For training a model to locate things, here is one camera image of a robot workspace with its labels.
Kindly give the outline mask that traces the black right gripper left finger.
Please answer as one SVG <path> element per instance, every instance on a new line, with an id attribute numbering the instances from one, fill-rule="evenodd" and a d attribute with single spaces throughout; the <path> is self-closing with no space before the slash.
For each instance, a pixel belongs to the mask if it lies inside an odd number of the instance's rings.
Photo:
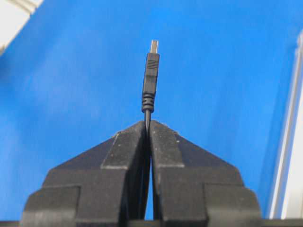
<path id="1" fill-rule="evenodd" d="M 22 227 L 119 227 L 145 215 L 149 157 L 140 121 L 51 169 Z"/>

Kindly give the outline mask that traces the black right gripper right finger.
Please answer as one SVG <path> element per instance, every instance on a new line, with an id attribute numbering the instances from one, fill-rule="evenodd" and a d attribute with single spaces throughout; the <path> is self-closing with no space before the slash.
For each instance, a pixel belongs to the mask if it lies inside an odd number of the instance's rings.
<path id="1" fill-rule="evenodd" d="M 164 227 L 259 227 L 254 192 L 238 169 L 152 121 L 153 214 Z"/>

